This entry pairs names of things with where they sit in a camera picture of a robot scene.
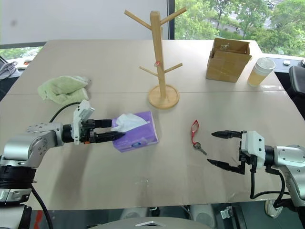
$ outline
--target green towel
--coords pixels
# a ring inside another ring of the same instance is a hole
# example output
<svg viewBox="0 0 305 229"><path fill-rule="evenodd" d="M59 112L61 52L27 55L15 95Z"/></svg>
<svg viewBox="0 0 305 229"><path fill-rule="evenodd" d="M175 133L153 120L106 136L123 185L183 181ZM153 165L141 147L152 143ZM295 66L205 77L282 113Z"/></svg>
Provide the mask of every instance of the green towel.
<svg viewBox="0 0 305 229"><path fill-rule="evenodd" d="M64 75L44 82L37 90L43 100L51 99L57 104L67 105L89 100L84 89L88 81L85 77Z"/></svg>

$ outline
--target white wall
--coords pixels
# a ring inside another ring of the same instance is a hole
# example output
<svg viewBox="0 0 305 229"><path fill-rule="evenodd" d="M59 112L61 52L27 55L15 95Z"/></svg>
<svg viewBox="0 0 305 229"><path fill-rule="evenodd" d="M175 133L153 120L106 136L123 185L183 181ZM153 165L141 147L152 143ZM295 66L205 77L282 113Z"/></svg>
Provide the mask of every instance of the white wall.
<svg viewBox="0 0 305 229"><path fill-rule="evenodd" d="M150 24L149 13L167 16L167 0L0 0L0 44L53 39L151 39L151 31L124 14ZM168 39L167 24L163 38Z"/></svg>

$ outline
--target beige table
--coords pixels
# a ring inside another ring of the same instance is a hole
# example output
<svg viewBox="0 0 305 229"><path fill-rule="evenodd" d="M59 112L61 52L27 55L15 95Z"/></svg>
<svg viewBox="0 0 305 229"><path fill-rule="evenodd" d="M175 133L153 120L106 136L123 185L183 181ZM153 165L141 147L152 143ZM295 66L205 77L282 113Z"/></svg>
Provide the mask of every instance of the beige table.
<svg viewBox="0 0 305 229"><path fill-rule="evenodd" d="M7 140L33 123L46 122L61 107L43 101L36 88L55 76L86 75L92 79L90 102L94 119L151 110L160 143L120 153L112 143L49 150L38 168L35 184L48 209L105 209L249 201L250 174L212 166L190 141L190 126L201 128L196 140L208 158L238 164L238 139L211 136L218 130L256 130L268 145L305 145L305 122L282 91L274 74L257 88L246 79L237 83L206 80L212 41L164 41L167 66L183 67L167 74L181 92L177 106L158 110L147 100L156 78L138 65L153 65L151 41L51 41L46 44L10 93L0 102L0 149ZM254 58L261 55L251 42ZM74 107L55 121L72 122ZM260 170L255 191L279 190L278 177ZM275 198L274 195L262 198ZM28 205L39 209L31 196Z"/></svg>
<svg viewBox="0 0 305 229"><path fill-rule="evenodd" d="M255 41L250 41L253 59L246 65L237 83L206 80L206 66L213 41L163 41L165 68L180 62L183 66L166 74L166 82L180 92L283 91L274 73L259 87L246 81L263 54ZM81 75L92 80L91 93L148 92L157 78L139 69L152 71L155 62L153 42L61 40L50 41L28 66L9 94L36 94L37 87L61 75Z"/></svg>
<svg viewBox="0 0 305 229"><path fill-rule="evenodd" d="M190 125L208 158L238 163L238 139L211 136L218 130L256 130L268 145L305 145L305 122L285 92L181 93L172 109L157 110L146 93L97 93L92 118L151 110L160 143L120 153L111 142L49 150L36 172L38 192L51 210L104 209L250 201L246 175L209 164L190 142ZM0 103L0 148L35 122L45 122L60 106L36 94L8 95ZM56 121L71 123L70 107ZM279 190L279 177L256 175L255 192ZM262 198L274 198L274 195ZM31 196L28 205L39 209Z"/></svg>

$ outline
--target black wire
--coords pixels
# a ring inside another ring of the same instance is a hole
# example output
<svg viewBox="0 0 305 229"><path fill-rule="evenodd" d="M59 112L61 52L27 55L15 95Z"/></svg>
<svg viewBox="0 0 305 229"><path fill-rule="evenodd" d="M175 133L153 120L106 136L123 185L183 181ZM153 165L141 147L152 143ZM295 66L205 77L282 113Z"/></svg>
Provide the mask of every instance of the black wire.
<svg viewBox="0 0 305 229"><path fill-rule="evenodd" d="M278 175L280 176L281 178L281 182L282 182L282 188L281 188L281 192L280 194L278 195L277 199L275 200L274 204L273 204L273 207L275 208L278 208L279 207L279 203L281 202L282 200L282 197L284 195L284 191L285 191L285 180L284 180L284 177L283 175L279 172Z"/></svg>
<svg viewBox="0 0 305 229"><path fill-rule="evenodd" d="M75 102L75 103L71 103L68 105L63 106L61 109L58 110L58 112L55 113L55 115L51 118L51 120L49 121L49 123L53 122L54 119L56 118L56 116L65 108L67 108L68 106L74 105L74 104L80 104L79 102Z"/></svg>
<svg viewBox="0 0 305 229"><path fill-rule="evenodd" d="M265 191L265 192L260 192L260 193L257 193L254 195L254 189L255 189L255 172L254 171L251 171L251 193L250 193L250 199L255 199L255 198L258 198L259 196L261 195L265 195L265 194L279 194L276 201L274 202L273 206L275 208L278 208L278 204L279 202L281 201L282 197L284 194L286 195L289 195L289 192L284 192L285 190L285 181L284 181L284 178L283 178L283 175L279 172L278 175L280 176L281 178L281 181L282 181L282 188L281 188L281 191Z"/></svg>
<svg viewBox="0 0 305 229"><path fill-rule="evenodd" d="M190 217L190 220L194 220L192 214L190 213L190 211L189 211L185 206L182 206L182 205L181 205L180 207L182 207L183 210L187 212L187 214L188 214L189 217Z"/></svg>
<svg viewBox="0 0 305 229"><path fill-rule="evenodd" d="M40 198L40 196L38 195L38 193L36 192L36 190L34 189L32 184L30 185L30 187L32 189L32 193L33 193L34 197L37 199L38 203L40 204L40 206L41 206L41 208L43 210L44 215L46 216L49 229L53 229L52 220L51 220L51 217L49 215L49 212L48 212L46 206L44 205L42 199Z"/></svg>

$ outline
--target key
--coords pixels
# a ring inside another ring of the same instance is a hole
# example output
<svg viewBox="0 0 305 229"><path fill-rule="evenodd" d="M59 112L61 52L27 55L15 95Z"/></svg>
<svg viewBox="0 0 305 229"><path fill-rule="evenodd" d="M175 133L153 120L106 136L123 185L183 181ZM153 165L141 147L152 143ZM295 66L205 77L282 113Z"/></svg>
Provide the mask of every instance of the key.
<svg viewBox="0 0 305 229"><path fill-rule="evenodd" d="M207 153L201 148L201 144L199 142L196 142L193 146L195 149L200 150L204 155L207 155Z"/></svg>

